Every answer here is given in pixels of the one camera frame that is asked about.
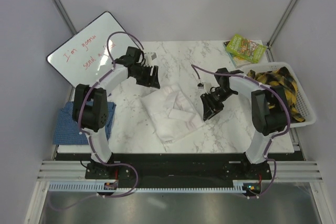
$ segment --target folded blue cloth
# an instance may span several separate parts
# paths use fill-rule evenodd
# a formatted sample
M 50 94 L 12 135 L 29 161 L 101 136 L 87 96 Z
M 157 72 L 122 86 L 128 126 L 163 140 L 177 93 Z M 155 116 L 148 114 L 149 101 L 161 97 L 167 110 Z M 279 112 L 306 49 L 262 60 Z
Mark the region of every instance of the folded blue cloth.
M 105 125 L 106 138 L 111 135 L 112 122 L 116 104 L 108 102 L 109 116 Z M 77 145 L 88 144 L 85 134 L 79 134 L 78 123 L 72 119 L 73 102 L 67 102 L 63 109 L 58 112 L 57 124 L 54 133 L 54 144 L 60 145 Z

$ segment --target yellow and black plaid cloth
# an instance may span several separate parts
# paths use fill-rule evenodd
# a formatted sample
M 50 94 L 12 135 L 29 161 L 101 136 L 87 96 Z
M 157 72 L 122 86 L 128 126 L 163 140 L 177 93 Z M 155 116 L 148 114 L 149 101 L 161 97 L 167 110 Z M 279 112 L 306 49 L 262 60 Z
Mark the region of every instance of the yellow and black plaid cloth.
M 296 84 L 296 80 L 286 67 L 282 67 L 275 71 L 257 74 L 253 70 L 250 70 L 247 76 L 270 86 L 283 86 L 292 118 L 297 122 L 305 121 L 305 118 L 295 108 L 298 86 Z

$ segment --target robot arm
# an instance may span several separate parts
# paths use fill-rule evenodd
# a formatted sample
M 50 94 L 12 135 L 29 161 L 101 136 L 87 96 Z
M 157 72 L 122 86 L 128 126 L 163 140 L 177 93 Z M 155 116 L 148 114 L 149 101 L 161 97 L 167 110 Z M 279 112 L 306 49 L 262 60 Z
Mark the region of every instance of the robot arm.
M 240 70 L 228 72 L 226 68 L 218 69 L 216 73 L 229 73 L 244 75 Z M 274 132 L 280 132 L 287 125 L 286 114 L 279 101 L 267 90 L 261 89 L 252 82 L 240 77 L 215 76 L 219 87 L 210 93 L 202 94 L 204 108 L 203 120 L 206 121 L 221 110 L 223 102 L 232 94 L 242 94 L 251 102 L 252 122 L 256 132 L 251 145 L 245 155 L 250 164 L 260 164 L 266 160 L 267 145 Z M 288 103 L 282 86 L 270 87 L 283 100 L 286 107 Z
M 115 62 L 114 71 L 90 93 L 88 101 L 93 101 L 93 104 L 85 106 L 81 119 L 81 128 L 87 132 L 87 138 L 91 138 L 91 148 L 95 151 L 95 153 L 91 153 L 91 159 L 97 163 L 99 160 L 97 160 L 96 154 L 103 162 L 113 163 L 112 152 L 105 134 L 109 113 L 106 90 L 112 91 L 129 77 L 135 78 L 138 85 L 160 88 L 157 77 L 158 66 L 145 66 L 144 53 L 140 49 L 128 47 L 126 55 L 116 59 Z M 78 122 L 80 108 L 89 89 L 88 85 L 83 84 L 77 85 L 75 89 L 72 118 L 76 122 Z

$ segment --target white marble surface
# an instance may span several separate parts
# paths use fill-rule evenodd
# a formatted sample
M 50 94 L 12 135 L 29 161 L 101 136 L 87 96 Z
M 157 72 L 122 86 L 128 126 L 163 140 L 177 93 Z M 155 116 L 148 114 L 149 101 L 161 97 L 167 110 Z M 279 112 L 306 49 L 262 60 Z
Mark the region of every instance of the white marble surface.
M 222 41 L 165 41 L 144 42 L 145 52 L 156 52 L 154 64 L 159 66 L 160 85 L 178 83 L 182 91 L 203 115 L 197 88 L 197 76 L 192 63 L 209 71 L 226 67 L 233 70 Z M 213 75 L 199 72 L 205 82 L 218 86 Z M 155 133 L 152 122 L 141 103 L 143 97 L 155 89 L 135 85 L 130 78 L 112 91 L 109 101 L 116 103 L 110 148 L 115 153 L 242 153 L 254 134 L 249 101 L 232 95 L 224 102 L 224 109 L 197 131 L 172 144 L 163 144 Z M 90 152 L 88 146 L 60 146 L 58 152 Z M 292 153 L 289 134 L 278 137 L 270 152 Z

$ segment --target book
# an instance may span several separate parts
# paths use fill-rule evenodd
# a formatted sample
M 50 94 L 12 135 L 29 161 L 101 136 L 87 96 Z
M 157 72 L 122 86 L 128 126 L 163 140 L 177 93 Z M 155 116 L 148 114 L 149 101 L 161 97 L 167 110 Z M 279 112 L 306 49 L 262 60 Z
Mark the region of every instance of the book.
M 223 42 L 223 45 L 224 45 L 224 48 L 227 47 L 227 45 L 229 44 L 230 40 L 228 41 L 225 41 Z M 235 56 L 233 54 L 231 54 L 230 52 L 227 51 L 227 54 L 229 55 L 233 65 L 236 67 L 236 68 L 239 68 L 239 67 L 242 67 L 242 66 L 245 66 L 245 65 L 248 65 L 248 64 L 251 64 L 251 62 L 247 61 L 247 60 L 244 60 L 242 58 L 240 58 L 239 56 Z
M 266 47 L 236 34 L 227 45 L 226 51 L 252 63 L 258 63 Z

